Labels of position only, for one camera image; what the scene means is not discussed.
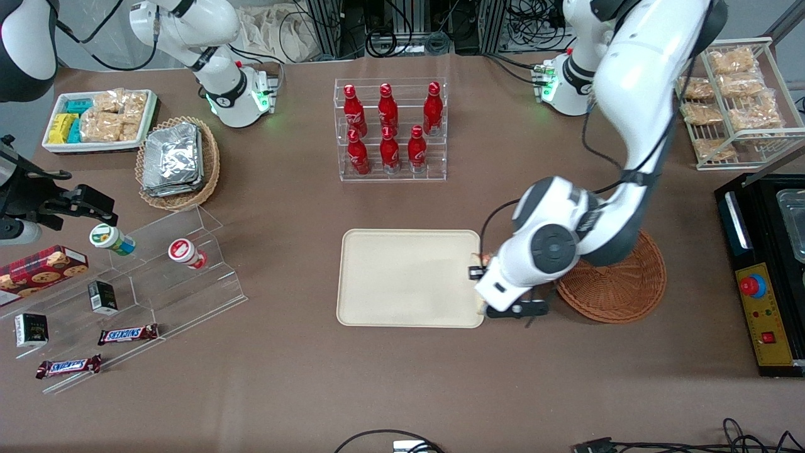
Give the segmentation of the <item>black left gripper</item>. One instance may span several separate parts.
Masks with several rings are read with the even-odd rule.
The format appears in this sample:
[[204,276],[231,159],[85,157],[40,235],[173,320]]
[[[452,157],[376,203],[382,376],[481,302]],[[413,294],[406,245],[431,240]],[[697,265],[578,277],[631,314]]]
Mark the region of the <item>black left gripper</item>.
[[[471,281],[480,281],[486,274],[484,266],[469,266],[468,278]],[[506,310],[495,310],[491,306],[487,306],[487,318],[490,319],[503,319],[503,318],[534,318],[535,316],[544,316],[550,310],[550,304],[544,300],[526,300],[519,301],[512,304]]]

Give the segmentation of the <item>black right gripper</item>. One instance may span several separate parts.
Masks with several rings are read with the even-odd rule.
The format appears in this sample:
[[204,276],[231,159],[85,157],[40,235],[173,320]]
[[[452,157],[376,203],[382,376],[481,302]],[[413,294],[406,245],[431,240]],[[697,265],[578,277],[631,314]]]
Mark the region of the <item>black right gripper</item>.
[[64,170],[44,171],[20,157],[12,146],[13,141],[12,135],[2,137],[1,230],[24,230],[24,221],[60,230],[61,215],[77,216],[73,204],[89,218],[117,226],[113,198],[87,184],[78,184],[73,189],[72,204],[69,190],[55,183],[71,179],[72,174]]

